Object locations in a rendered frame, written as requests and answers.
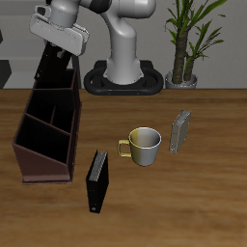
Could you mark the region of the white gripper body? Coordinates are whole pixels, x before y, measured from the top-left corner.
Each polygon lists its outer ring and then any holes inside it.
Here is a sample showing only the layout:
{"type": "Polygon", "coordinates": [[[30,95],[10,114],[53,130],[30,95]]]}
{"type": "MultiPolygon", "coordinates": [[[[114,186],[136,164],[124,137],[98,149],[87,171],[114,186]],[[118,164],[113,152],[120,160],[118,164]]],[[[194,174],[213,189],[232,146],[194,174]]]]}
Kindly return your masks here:
{"type": "Polygon", "coordinates": [[[71,28],[58,29],[40,14],[32,15],[30,31],[75,56],[80,56],[84,53],[89,39],[89,32],[85,28],[74,24],[71,28]]]}

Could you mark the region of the dark brown desk caddy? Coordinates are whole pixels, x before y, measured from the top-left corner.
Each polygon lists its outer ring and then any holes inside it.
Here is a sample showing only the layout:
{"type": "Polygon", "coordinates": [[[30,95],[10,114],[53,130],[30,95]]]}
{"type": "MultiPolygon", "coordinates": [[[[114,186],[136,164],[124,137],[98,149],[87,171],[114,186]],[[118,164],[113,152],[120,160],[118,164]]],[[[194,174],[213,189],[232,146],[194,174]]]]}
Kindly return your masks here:
{"type": "Polygon", "coordinates": [[[48,42],[13,140],[24,184],[71,183],[80,123],[77,71],[71,53],[48,42]]]}

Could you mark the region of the grey book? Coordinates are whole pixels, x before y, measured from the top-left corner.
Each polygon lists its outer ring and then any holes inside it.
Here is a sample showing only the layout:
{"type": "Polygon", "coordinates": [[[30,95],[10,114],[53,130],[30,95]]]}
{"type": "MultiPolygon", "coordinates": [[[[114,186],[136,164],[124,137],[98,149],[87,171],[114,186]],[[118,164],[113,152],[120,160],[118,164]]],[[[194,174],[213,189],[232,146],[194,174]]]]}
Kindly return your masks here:
{"type": "Polygon", "coordinates": [[[184,143],[188,133],[190,117],[191,112],[182,109],[174,120],[171,130],[169,152],[177,153],[181,145],[184,143]]]}

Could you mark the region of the dark grey block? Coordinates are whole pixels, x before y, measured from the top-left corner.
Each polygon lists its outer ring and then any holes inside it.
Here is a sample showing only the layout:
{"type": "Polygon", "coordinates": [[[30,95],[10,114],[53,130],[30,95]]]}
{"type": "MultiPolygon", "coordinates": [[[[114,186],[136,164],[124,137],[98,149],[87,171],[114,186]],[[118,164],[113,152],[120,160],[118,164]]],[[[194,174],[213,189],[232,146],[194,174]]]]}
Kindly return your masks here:
{"type": "Polygon", "coordinates": [[[12,69],[8,60],[0,60],[0,89],[3,89],[12,75],[12,69]]]}

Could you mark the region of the green pot plant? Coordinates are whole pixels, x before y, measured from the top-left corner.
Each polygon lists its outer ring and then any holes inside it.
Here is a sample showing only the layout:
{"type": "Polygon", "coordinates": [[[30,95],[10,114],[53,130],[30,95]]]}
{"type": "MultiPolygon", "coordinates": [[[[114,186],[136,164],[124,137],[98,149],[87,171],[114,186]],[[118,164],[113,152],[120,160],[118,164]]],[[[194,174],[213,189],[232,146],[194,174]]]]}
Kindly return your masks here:
{"type": "Polygon", "coordinates": [[[176,0],[176,11],[169,9],[172,18],[166,21],[166,25],[171,23],[175,28],[174,31],[170,30],[170,34],[176,52],[173,70],[165,76],[166,89],[195,89],[198,83],[197,76],[192,73],[195,61],[206,58],[204,52],[208,48],[223,42],[217,40],[221,27],[206,37],[211,20],[201,27],[197,26],[197,23],[209,13],[227,2],[227,0],[215,0],[208,4],[208,1],[206,0],[198,10],[195,10],[194,0],[176,0]]]}

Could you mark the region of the yellow and white mug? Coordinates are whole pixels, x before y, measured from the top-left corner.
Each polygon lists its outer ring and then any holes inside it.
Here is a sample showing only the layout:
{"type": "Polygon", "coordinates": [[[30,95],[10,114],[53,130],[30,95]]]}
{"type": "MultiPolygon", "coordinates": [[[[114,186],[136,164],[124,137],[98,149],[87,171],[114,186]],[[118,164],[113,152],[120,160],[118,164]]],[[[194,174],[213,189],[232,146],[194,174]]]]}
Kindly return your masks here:
{"type": "Polygon", "coordinates": [[[118,155],[131,157],[139,166],[150,166],[157,156],[161,144],[161,135],[149,127],[138,127],[130,131],[127,140],[119,140],[118,155]],[[122,152],[122,145],[129,145],[130,152],[122,152]]]}

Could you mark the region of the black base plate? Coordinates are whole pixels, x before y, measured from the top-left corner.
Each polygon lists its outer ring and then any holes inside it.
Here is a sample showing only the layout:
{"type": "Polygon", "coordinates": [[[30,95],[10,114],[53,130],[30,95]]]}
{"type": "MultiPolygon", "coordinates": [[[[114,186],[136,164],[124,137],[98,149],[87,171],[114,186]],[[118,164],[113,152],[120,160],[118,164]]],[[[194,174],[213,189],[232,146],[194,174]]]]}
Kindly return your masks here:
{"type": "Polygon", "coordinates": [[[149,60],[140,61],[144,76],[129,85],[118,85],[103,76],[106,61],[99,60],[84,77],[84,87],[88,93],[96,96],[151,96],[158,94],[164,85],[163,76],[153,68],[149,60]]]}

